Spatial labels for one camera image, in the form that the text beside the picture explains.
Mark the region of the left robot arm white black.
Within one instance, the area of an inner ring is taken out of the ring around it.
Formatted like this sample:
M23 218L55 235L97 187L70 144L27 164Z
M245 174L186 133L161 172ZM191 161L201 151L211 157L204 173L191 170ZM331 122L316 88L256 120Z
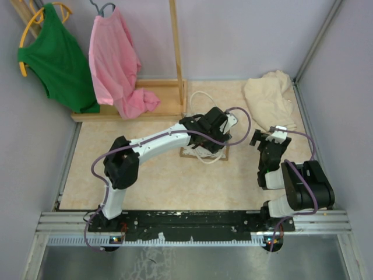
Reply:
M120 227L126 189L137 181L140 165L178 148L216 155L228 144L230 129L237 122L233 114L213 107L206 114L184 117L169 129L145 138L118 137L103 159L107 190L100 205L102 227L111 232Z

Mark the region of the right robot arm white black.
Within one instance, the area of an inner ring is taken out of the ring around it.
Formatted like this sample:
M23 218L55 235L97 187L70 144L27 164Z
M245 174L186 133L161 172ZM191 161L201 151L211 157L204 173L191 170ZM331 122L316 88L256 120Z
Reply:
M279 198L263 203L261 226L275 230L281 218L298 214L311 214L335 204L335 193L320 163L311 159L304 163L282 160L291 138L286 128L271 128L271 134L255 130L251 146L259 144L257 181L263 190L284 190Z

